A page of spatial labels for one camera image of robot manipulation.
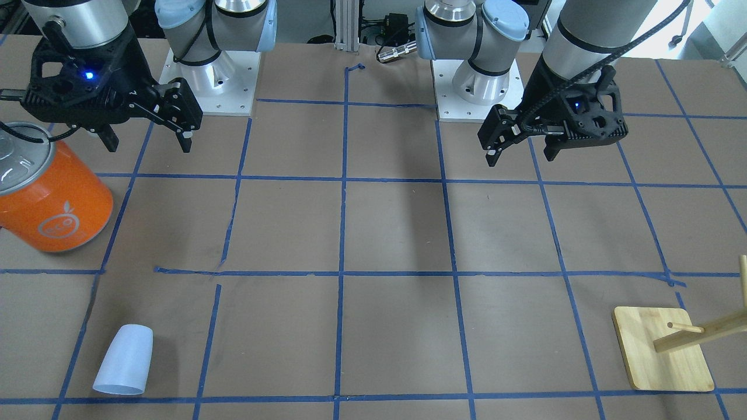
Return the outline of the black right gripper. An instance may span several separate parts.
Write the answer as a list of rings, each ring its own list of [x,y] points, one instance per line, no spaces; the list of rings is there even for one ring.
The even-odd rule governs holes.
[[[152,76],[138,38],[120,35],[85,50],[58,51],[40,40],[30,60],[30,80],[24,89],[2,89],[3,101],[17,101],[44,122],[66,123],[97,130],[109,152],[120,139],[112,127],[130,118],[148,118],[170,130],[183,153],[192,147],[193,129],[203,112],[185,79],[165,85]]]

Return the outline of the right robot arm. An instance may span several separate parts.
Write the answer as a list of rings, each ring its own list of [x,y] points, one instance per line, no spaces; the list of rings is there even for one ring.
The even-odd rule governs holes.
[[[63,140],[78,130],[97,135],[115,152],[112,125],[146,118],[191,147],[203,108],[198,98],[243,90],[230,51],[271,51],[277,39],[275,1],[157,1],[158,26],[181,74],[158,82],[121,1],[24,1],[42,39],[32,54],[27,88],[3,89],[34,118],[64,123],[57,136],[2,131],[36,144]]]

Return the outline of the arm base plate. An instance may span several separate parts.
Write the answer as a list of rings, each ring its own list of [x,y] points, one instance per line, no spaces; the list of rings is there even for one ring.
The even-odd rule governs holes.
[[[431,65],[441,122],[476,123],[494,104],[512,110],[521,102],[525,88],[516,61],[499,76],[479,74],[463,59],[436,59]]]
[[[187,80],[205,116],[250,117],[261,58],[257,51],[223,51],[216,61],[193,67],[176,63],[168,51],[158,82]]]

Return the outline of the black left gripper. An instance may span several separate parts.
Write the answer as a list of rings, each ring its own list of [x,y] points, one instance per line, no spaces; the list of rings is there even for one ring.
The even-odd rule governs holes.
[[[613,60],[592,64],[600,70],[595,82],[564,79],[539,58],[518,108],[494,104],[477,132],[486,162],[495,167],[502,151],[528,137],[543,135],[547,162],[563,149],[605,146],[628,134]]]

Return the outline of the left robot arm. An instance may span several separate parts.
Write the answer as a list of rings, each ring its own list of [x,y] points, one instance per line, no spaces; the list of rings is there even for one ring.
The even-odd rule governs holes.
[[[520,104],[489,102],[478,139],[489,166],[504,149],[543,136],[551,161],[566,149],[608,146],[628,134],[615,63],[664,29],[688,6],[680,4],[656,26],[637,31],[654,1],[567,1],[560,11]],[[528,31],[529,16],[513,1],[426,1],[414,36],[425,60],[462,60],[471,74],[506,79]]]

